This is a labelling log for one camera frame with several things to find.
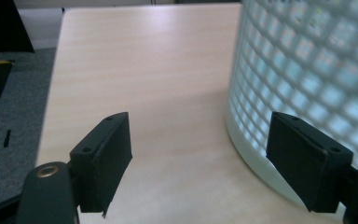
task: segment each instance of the metal ring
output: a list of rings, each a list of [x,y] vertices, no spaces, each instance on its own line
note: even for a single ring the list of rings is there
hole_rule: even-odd
[[[55,175],[59,170],[60,169],[58,168],[58,166],[47,166],[40,169],[36,175],[37,177],[44,178],[51,175]]]

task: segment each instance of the gray carpet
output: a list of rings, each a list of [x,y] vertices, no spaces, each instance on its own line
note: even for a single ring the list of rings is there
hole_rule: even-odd
[[[0,98],[0,202],[21,193],[34,168],[54,55],[55,49],[0,53],[0,60],[16,61]]]

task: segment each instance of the grid pattern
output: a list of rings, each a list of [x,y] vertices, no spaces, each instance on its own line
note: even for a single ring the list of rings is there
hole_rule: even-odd
[[[358,0],[244,1],[238,35],[228,115],[251,150],[265,157],[280,111],[352,150],[357,167]]]

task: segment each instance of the gray floor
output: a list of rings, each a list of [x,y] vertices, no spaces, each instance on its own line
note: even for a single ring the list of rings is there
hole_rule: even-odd
[[[0,60],[16,61],[0,98],[0,202],[21,193],[26,174],[34,168],[62,22],[60,8],[20,14],[35,54],[0,53]]]

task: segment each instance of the light wood tabletop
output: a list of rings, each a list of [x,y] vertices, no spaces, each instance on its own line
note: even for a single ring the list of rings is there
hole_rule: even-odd
[[[225,124],[240,4],[68,10],[38,164],[69,161],[103,118],[130,114],[133,159],[81,223],[340,223],[252,173]]]

